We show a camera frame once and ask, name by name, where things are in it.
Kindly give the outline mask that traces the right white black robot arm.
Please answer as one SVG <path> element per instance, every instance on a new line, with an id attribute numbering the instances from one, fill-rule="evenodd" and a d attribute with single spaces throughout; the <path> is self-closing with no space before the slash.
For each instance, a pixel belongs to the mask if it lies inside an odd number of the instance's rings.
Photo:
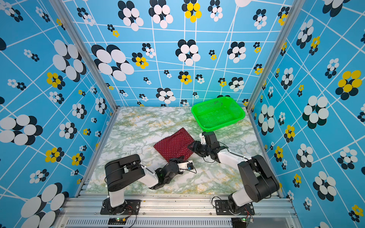
<path id="1" fill-rule="evenodd" d="M 240 214 L 250 203 L 270 198 L 280 189 L 279 182 L 261 155 L 246 157 L 232 153 L 225 145 L 194 141 L 188 149 L 202 158 L 210 157 L 240 173 L 243 187 L 228 196 L 230 213 Z"/>

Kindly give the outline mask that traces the red polka dot skirt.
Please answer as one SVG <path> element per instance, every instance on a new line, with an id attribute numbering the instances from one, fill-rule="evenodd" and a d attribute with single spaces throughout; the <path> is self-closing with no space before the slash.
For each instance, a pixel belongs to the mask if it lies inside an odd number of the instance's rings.
<path id="1" fill-rule="evenodd" d="M 188 148 L 194 142 L 191 135 L 181 128 L 179 131 L 171 136 L 168 136 L 154 145 L 157 152 L 169 162 L 171 159 L 183 157 L 188 160 L 193 154 L 192 150 Z"/>

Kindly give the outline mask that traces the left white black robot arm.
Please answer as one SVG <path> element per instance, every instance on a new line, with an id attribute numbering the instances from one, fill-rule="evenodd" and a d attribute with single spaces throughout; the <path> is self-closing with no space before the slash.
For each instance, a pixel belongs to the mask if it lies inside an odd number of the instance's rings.
<path id="1" fill-rule="evenodd" d="M 177 175 L 185 171 L 194 172 L 195 167 L 191 161 L 183 157 L 173 158 L 155 171 L 149 170 L 142 165 L 140 156 L 133 154 L 117 160 L 108 162 L 105 165 L 105 183 L 108 190 L 108 203 L 103 204 L 109 210 L 126 207 L 125 188 L 132 183 L 139 181 L 149 189 L 157 190 L 169 184 Z"/>

